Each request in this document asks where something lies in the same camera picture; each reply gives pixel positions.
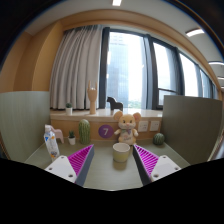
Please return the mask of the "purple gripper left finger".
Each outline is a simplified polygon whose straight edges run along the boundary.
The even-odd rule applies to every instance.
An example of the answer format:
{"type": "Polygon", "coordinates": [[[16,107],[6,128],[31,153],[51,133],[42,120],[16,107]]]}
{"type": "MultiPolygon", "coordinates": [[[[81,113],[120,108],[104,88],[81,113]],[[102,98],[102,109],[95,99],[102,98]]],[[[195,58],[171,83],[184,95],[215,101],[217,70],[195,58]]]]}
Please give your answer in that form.
{"type": "Polygon", "coordinates": [[[59,156],[46,171],[83,186],[94,156],[94,145],[89,145],[66,157],[59,156]]]}

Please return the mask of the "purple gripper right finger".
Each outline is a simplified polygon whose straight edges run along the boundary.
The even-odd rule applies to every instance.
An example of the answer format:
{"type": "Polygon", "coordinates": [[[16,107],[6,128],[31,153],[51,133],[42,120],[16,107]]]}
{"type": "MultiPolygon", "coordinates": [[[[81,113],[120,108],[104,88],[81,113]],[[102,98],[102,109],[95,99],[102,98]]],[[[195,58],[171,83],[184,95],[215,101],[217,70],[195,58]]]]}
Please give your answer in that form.
{"type": "Polygon", "coordinates": [[[143,185],[159,180],[180,170],[180,166],[172,158],[174,151],[164,146],[133,146],[133,156],[143,185]]]}

